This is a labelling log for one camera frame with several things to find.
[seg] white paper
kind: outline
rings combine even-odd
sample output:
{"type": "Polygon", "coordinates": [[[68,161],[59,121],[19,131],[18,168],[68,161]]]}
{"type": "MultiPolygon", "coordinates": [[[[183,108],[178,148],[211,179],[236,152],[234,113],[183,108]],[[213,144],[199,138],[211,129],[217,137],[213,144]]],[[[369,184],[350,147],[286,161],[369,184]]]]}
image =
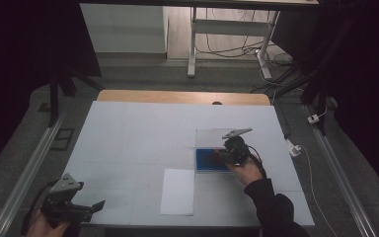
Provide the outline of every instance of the white paper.
{"type": "Polygon", "coordinates": [[[194,170],[166,169],[161,214],[193,215],[194,170]]]}

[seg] table leg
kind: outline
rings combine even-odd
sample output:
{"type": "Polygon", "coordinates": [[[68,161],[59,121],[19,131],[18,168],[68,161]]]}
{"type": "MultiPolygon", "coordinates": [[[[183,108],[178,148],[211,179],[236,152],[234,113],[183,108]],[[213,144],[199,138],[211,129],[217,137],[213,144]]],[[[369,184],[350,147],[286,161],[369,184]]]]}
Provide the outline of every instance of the table leg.
{"type": "Polygon", "coordinates": [[[195,76],[195,30],[196,30],[196,8],[192,10],[192,21],[190,23],[190,47],[189,47],[189,71],[188,77],[195,76]]]}
{"type": "Polygon", "coordinates": [[[273,14],[273,17],[271,21],[269,22],[268,28],[266,30],[266,34],[264,36],[264,42],[263,46],[261,47],[261,50],[256,51],[258,62],[260,63],[261,72],[264,76],[264,79],[272,79],[272,76],[270,75],[269,69],[266,64],[265,60],[265,54],[266,54],[266,48],[268,47],[270,37],[272,36],[273,28],[275,27],[276,19],[278,18],[279,12],[275,12],[273,14]]]}

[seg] desk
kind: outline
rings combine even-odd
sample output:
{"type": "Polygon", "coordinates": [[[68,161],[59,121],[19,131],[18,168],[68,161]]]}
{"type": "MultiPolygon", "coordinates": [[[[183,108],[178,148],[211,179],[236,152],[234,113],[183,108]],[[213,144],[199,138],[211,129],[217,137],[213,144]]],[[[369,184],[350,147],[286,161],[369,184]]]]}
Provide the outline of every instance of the desk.
{"type": "Polygon", "coordinates": [[[103,91],[64,171],[85,183],[73,202],[105,199],[91,224],[108,227],[259,227],[255,206],[233,174],[195,174],[194,215],[160,215],[165,169],[194,170],[196,129],[248,126],[253,131],[244,139],[260,152],[274,189],[293,201],[299,224],[313,225],[275,111],[264,95],[103,91]],[[248,98],[249,106],[230,105],[243,105],[248,98]],[[186,100],[198,105],[183,104],[186,100]],[[208,105],[216,100],[224,106],[208,105]]]}

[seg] hand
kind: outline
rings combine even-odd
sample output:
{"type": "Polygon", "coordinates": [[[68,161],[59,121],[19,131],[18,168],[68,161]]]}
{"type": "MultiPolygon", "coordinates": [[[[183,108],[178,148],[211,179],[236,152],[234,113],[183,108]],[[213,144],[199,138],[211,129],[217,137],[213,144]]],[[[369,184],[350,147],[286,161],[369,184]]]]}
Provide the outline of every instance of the hand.
{"type": "Polygon", "coordinates": [[[61,237],[69,224],[69,222],[60,222],[53,229],[41,211],[38,211],[36,219],[27,233],[27,237],[61,237]]]}
{"type": "Polygon", "coordinates": [[[260,169],[251,157],[248,157],[242,166],[236,166],[229,163],[226,163],[226,166],[236,174],[239,181],[245,186],[253,181],[261,180],[263,178],[260,169]]]}

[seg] power plug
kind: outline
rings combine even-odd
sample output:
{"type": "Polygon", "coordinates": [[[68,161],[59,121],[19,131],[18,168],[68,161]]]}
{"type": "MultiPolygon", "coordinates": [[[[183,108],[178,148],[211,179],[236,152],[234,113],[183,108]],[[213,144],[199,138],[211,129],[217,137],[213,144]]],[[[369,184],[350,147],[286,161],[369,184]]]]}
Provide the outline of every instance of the power plug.
{"type": "Polygon", "coordinates": [[[310,124],[316,123],[319,121],[319,117],[317,115],[312,115],[307,118],[310,124]]]}
{"type": "Polygon", "coordinates": [[[287,142],[288,152],[290,153],[291,157],[296,157],[300,155],[300,150],[301,150],[300,146],[293,145],[293,143],[291,143],[291,141],[288,139],[285,139],[285,141],[287,142]]]}

